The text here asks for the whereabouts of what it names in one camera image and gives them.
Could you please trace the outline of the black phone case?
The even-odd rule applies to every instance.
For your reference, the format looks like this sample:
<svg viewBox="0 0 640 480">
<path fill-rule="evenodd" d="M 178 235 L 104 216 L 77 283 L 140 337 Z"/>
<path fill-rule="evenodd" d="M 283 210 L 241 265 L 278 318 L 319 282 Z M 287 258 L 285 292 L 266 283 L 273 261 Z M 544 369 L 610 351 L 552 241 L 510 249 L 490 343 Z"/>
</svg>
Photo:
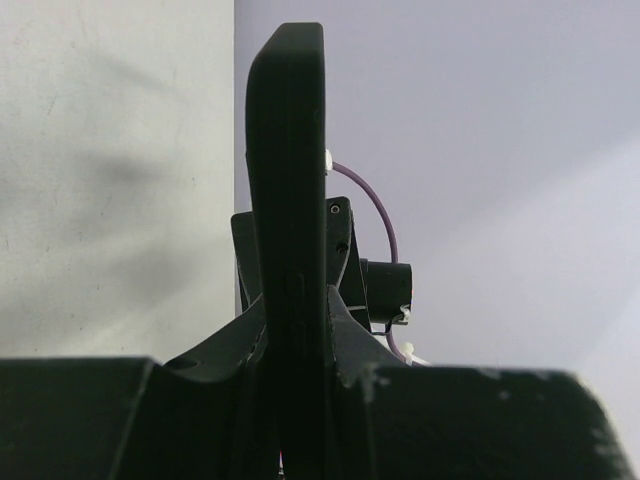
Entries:
<svg viewBox="0 0 640 480">
<path fill-rule="evenodd" d="M 284 23 L 256 55 L 246 162 L 285 475 L 327 466 L 325 57 L 319 23 Z"/>
</svg>

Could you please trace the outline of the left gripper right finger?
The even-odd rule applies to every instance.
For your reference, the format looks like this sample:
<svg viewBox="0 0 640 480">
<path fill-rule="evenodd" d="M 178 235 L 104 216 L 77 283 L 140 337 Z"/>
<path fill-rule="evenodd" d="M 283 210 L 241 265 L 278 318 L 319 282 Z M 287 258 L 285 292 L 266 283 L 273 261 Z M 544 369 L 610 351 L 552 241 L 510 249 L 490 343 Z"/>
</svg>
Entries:
<svg viewBox="0 0 640 480">
<path fill-rule="evenodd" d="M 329 288 L 333 479 L 630 479 L 600 403 L 557 370 L 409 366 Z"/>
</svg>

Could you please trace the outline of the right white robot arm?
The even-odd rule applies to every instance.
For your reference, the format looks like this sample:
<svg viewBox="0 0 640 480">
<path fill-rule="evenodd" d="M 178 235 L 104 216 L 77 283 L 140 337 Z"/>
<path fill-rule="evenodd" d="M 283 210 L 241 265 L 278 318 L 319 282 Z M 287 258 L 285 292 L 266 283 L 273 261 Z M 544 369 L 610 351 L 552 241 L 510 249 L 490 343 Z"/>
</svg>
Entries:
<svg viewBox="0 0 640 480">
<path fill-rule="evenodd" d="M 405 342 L 399 347 L 399 351 L 404 358 L 404 362 L 406 365 L 412 367 L 430 367 L 431 363 L 420 358 L 415 354 L 415 347 L 410 342 Z"/>
</svg>

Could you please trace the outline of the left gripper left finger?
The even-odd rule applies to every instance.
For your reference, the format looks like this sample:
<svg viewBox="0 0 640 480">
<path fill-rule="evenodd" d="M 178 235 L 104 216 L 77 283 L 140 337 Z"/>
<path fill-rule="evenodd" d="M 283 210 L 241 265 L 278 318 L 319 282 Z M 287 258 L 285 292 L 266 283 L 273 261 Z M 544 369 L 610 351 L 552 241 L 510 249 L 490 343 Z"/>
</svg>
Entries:
<svg viewBox="0 0 640 480">
<path fill-rule="evenodd" d="M 269 479 L 273 423 L 256 401 L 264 307 L 165 364 L 5 359 L 5 479 Z"/>
</svg>

